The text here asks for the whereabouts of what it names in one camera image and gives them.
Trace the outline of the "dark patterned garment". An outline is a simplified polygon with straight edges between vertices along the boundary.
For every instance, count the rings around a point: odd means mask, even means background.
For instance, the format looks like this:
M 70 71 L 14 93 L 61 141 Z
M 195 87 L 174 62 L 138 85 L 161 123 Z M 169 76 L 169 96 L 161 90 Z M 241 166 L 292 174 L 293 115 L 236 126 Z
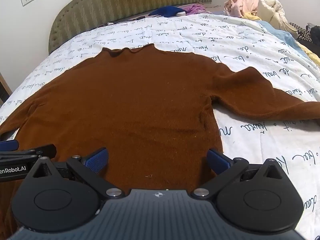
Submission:
M 319 56 L 319 25 L 313 27 L 307 25 L 305 29 L 302 27 L 296 27 L 296 29 L 298 32 L 297 41 Z

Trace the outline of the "pink clothes pile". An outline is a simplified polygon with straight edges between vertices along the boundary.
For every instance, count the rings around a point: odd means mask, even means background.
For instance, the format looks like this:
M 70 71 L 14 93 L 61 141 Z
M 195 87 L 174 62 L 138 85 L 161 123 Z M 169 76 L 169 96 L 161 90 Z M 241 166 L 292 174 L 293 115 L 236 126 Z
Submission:
M 243 18 L 246 13 L 257 14 L 259 0 L 227 0 L 224 11 L 228 16 Z

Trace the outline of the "yellow garment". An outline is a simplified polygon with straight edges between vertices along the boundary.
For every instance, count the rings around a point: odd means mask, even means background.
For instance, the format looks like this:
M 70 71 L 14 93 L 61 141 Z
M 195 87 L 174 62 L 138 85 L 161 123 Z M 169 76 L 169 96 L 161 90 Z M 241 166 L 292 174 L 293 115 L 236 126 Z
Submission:
M 320 58 L 318 57 L 318 55 L 313 53 L 310 49 L 308 49 L 306 46 L 302 45 L 298 41 L 296 43 L 300 46 L 300 48 L 304 51 L 304 53 L 306 53 L 306 55 L 308 55 L 308 57 L 319 67 Z

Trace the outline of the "olive green upholstered headboard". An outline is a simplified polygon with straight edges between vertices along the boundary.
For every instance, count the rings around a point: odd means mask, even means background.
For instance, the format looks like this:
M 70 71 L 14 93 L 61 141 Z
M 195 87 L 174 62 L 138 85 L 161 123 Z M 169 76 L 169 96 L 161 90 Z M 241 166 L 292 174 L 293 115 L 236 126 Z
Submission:
M 52 53 L 76 35 L 167 5 L 210 3 L 212 0 L 72 0 L 56 16 L 49 35 Z

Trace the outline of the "cream white garment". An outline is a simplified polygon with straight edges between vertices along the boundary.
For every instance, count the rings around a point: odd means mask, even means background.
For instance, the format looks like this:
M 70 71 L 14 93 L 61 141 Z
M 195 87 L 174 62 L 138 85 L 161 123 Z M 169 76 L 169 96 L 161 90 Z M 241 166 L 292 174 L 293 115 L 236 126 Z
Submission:
M 293 38 L 298 38 L 297 29 L 289 24 L 284 8 L 278 0 L 259 0 L 257 16 L 272 25 L 274 29 L 287 31 Z

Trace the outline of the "dark blue cloth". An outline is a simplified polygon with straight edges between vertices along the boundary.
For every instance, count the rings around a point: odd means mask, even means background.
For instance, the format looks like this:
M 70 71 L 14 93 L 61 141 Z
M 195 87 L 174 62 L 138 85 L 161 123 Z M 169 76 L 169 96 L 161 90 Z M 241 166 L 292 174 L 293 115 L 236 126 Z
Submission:
M 163 16 L 163 17 L 174 17 L 174 16 L 184 16 L 184 15 L 186 15 L 186 11 L 183 10 L 182 8 L 178 8 L 175 6 L 161 7 L 149 13 L 149 16 Z

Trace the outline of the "purple cloth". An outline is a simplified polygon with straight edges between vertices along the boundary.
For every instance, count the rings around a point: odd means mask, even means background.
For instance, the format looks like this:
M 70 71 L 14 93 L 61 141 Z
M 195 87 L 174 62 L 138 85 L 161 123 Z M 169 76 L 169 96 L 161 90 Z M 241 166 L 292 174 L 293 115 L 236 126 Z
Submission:
M 186 15 L 194 15 L 208 12 L 203 5 L 197 3 L 184 5 L 181 7 L 181 9 L 185 11 Z

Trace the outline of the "brown knit sweater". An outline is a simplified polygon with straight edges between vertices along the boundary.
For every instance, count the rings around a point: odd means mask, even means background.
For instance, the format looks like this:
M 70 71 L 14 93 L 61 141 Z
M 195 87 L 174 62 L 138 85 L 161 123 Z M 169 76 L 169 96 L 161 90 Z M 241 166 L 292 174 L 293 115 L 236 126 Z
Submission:
M 106 179 L 127 191 L 193 190 L 222 152 L 213 105 L 255 121 L 319 118 L 319 103 L 275 89 L 256 69 L 239 72 L 194 53 L 104 48 L 25 100 L 1 124 L 20 148 L 54 144 L 56 159 L 110 153 Z

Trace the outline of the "light blue garment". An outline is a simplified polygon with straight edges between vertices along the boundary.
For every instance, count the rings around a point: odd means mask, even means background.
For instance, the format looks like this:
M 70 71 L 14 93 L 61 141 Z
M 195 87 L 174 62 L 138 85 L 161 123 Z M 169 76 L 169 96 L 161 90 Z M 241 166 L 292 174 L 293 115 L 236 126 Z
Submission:
M 276 36 L 283 42 L 287 43 L 289 46 L 291 46 L 301 55 L 308 58 L 308 55 L 305 53 L 305 51 L 301 48 L 301 46 L 298 44 L 298 42 L 293 38 L 293 36 L 290 33 L 288 33 L 287 31 L 275 29 L 274 27 L 272 27 L 272 25 L 270 25 L 266 21 L 258 20 L 257 23 L 262 25 L 272 35 Z

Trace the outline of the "white script-print bed sheet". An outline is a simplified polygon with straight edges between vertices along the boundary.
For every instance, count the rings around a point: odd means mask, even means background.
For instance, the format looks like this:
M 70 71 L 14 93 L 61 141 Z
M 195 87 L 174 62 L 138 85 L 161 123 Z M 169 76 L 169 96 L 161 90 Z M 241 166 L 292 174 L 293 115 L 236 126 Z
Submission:
M 138 49 L 149 44 L 161 51 L 202 55 L 233 72 L 252 67 L 273 88 L 319 103 L 319 67 L 310 59 L 257 22 L 199 14 L 146 18 L 77 35 L 52 52 L 13 92 L 1 107 L 1 124 L 43 86 L 104 48 Z M 303 200 L 298 232 L 306 239 L 319 239 L 319 121 L 255 121 L 219 104 L 213 105 L 213 113 L 222 153 L 252 163 L 276 159 Z

